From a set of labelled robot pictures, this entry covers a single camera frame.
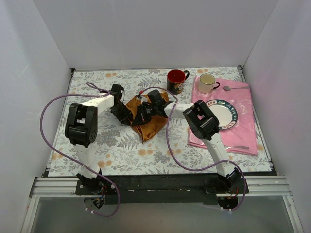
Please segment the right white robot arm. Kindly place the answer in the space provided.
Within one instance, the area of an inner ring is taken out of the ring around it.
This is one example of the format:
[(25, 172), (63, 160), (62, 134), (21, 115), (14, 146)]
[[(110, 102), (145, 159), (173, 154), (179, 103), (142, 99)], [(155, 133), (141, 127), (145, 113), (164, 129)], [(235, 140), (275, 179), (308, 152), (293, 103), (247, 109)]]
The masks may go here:
[(200, 168), (192, 169), (182, 165), (174, 156), (169, 142), (169, 121), (166, 127), (166, 142), (170, 154), (174, 161), (183, 169), (192, 172), (207, 170), (216, 167), (220, 188), (231, 193), (238, 188), (240, 180), (243, 182), (243, 192), (246, 192), (246, 179), (239, 166), (229, 159), (226, 149), (220, 136), (219, 120), (210, 110), (205, 102), (198, 100), (195, 103), (180, 104), (178, 99), (166, 101), (162, 98), (158, 90), (148, 93), (149, 102), (142, 102), (138, 105), (137, 113), (132, 126), (149, 123), (153, 116), (185, 119), (191, 132), (200, 139), (206, 146), (214, 161), (213, 164)]

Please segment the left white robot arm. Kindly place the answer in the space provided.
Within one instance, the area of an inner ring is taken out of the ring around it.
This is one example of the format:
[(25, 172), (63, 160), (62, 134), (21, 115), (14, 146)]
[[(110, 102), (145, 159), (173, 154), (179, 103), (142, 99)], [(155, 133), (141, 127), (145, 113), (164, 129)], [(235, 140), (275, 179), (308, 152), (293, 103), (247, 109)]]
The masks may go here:
[(78, 161), (84, 164), (77, 177), (82, 186), (92, 194), (99, 194), (104, 188), (102, 179), (97, 175), (101, 173), (101, 169), (95, 161), (94, 142), (98, 134), (98, 116), (109, 109), (121, 124), (130, 125), (133, 121), (132, 112), (121, 101), (123, 94), (124, 88), (113, 84), (109, 95), (81, 104), (73, 103), (69, 108), (65, 137), (73, 144)]

